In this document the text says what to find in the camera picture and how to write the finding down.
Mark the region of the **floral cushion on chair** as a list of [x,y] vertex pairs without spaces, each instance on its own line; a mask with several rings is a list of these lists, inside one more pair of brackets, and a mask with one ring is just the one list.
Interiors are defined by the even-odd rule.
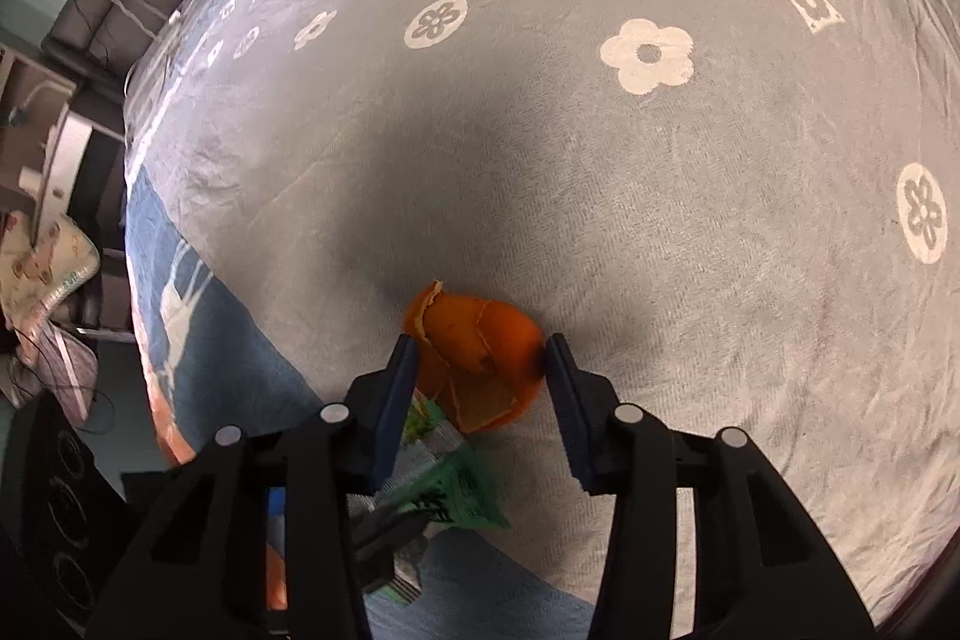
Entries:
[[32,241],[31,220],[21,211],[11,211],[2,232],[5,326],[25,341],[36,341],[53,310],[98,269],[98,250],[65,214]]

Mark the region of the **grey upholstered headboard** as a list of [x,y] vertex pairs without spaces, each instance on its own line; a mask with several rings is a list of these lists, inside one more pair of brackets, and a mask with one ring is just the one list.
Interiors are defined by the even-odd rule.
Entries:
[[124,102],[128,72],[184,0],[67,0],[41,52],[94,91]]

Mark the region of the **green silver snack wrapper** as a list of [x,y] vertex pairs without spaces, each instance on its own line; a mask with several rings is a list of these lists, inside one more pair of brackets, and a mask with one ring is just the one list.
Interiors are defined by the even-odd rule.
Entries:
[[363,591],[404,606],[423,593],[420,564],[430,531],[508,525],[473,448],[420,392],[405,419],[394,471],[371,497],[348,498],[348,510]]

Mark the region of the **orange peel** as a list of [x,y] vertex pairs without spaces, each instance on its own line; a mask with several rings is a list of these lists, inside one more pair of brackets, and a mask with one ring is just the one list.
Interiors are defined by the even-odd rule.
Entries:
[[402,330],[418,349],[416,390],[460,434],[512,424],[544,386],[544,331],[507,302],[454,294],[433,281],[409,303]]

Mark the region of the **grey patterned bed sheet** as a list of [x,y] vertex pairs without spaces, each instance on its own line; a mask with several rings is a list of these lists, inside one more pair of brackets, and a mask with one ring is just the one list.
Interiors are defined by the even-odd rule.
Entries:
[[958,0],[187,0],[127,263],[182,463],[285,429],[428,284],[742,427],[889,619],[958,526]]

